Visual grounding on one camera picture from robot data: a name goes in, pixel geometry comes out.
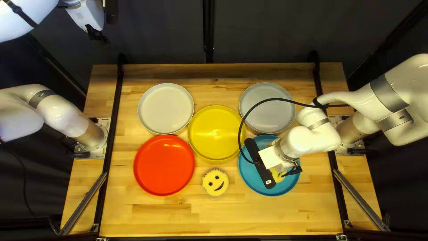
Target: black cable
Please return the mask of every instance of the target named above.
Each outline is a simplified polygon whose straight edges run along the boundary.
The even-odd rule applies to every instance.
[[[25,205],[27,206],[27,208],[28,208],[28,211],[31,213],[31,215],[34,217],[34,218],[36,218],[36,215],[33,213],[33,211],[31,210],[31,208],[30,208],[30,205],[28,205],[28,200],[27,200],[27,192],[26,192],[26,187],[27,187],[27,169],[25,168],[25,166],[22,164],[22,161],[19,159],[19,157],[14,153],[14,152],[12,152],[11,150],[7,150],[6,149],[6,146],[4,145],[4,141],[0,138],[0,143],[1,143],[1,145],[3,146],[3,149],[4,150],[6,150],[7,152],[9,152],[11,155],[13,155],[13,157],[19,162],[19,164],[21,164],[21,166],[22,166],[22,173],[23,173],[23,175],[24,175],[24,184],[23,184],[23,186],[22,186],[22,193],[23,193],[23,195],[24,195],[24,202],[25,202]]]
[[[278,101],[284,101],[284,102],[288,102],[288,103],[292,103],[295,105],[302,105],[305,107],[310,107],[310,108],[320,108],[320,109],[327,109],[329,107],[344,107],[344,106],[349,106],[349,105],[307,105],[307,104],[303,104],[303,103],[299,103],[290,99],[284,99],[284,98],[269,98],[269,99],[264,99],[260,102],[258,102],[257,104],[253,105],[248,111],[247,113],[244,115],[244,117],[242,117],[242,121],[241,124],[239,125],[239,130],[238,130],[238,146],[239,146],[239,152],[241,153],[242,157],[249,163],[251,164],[256,164],[253,161],[250,161],[245,155],[244,152],[242,151],[242,147],[241,147],[241,130],[242,130],[242,126],[244,125],[245,119],[247,118],[248,114],[254,110],[255,107],[268,102],[268,101],[274,101],[274,100],[278,100]]]

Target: orange plate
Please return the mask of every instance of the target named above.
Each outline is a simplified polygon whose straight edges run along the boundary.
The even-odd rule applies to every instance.
[[[134,160],[134,176],[148,193],[167,196],[183,189],[192,178],[195,157],[183,139],[155,136],[144,143]]]

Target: black strap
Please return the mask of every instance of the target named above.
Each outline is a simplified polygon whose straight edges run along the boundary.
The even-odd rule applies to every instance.
[[[328,108],[328,104],[326,105],[322,105],[318,102],[317,98],[315,97],[312,102],[314,103],[314,105],[320,109],[327,109]]]
[[[38,24],[33,21],[27,14],[22,11],[20,6],[16,6],[11,0],[3,0],[14,13],[18,14],[24,21],[26,21],[30,26],[37,27]]]

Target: wooden table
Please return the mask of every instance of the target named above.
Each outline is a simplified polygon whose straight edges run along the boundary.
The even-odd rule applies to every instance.
[[[310,63],[266,64],[155,64],[125,65],[113,156],[107,183],[100,235],[106,237],[304,235],[342,231],[333,177],[327,153],[301,157],[303,172],[296,187],[279,197],[252,191],[238,171],[238,157],[219,165],[230,179],[225,194],[212,197],[201,186],[202,176],[216,165],[196,157],[190,183],[168,197],[143,191],[133,175],[138,148],[153,137],[139,122],[137,104],[153,85],[172,82],[193,97],[195,113],[219,104],[238,112],[242,92],[258,82],[273,82],[287,89],[294,100],[309,103],[315,97]],[[111,115],[116,86],[115,65],[93,67],[84,113],[88,117]],[[341,63],[322,63],[323,92],[348,90]],[[350,107],[330,108],[329,114],[352,114]],[[247,137],[254,134],[247,131]],[[179,134],[187,141],[187,131]],[[337,157],[339,170],[380,215],[366,157]],[[75,160],[62,216],[67,221],[100,175],[102,160]],[[345,191],[349,219],[358,228],[374,229],[369,219]],[[96,198],[72,233],[87,232],[93,223]]]

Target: blue plate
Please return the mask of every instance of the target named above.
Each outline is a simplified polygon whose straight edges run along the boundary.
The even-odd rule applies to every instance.
[[[263,150],[267,148],[268,145],[277,138],[277,136],[273,135],[261,135],[256,136],[253,139],[256,141],[256,144],[259,149]],[[242,151],[248,159],[252,160],[250,154],[248,154],[246,146],[242,148]],[[267,189],[263,184],[262,178],[257,172],[256,166],[247,162],[241,154],[239,155],[238,159],[238,167],[239,173],[241,174],[241,177],[245,181],[245,183],[257,193],[260,193],[265,196],[280,196],[288,193],[291,189],[293,189],[294,186],[296,186],[297,181],[299,181],[300,177],[300,173],[287,176],[282,182],[277,183],[275,187]]]

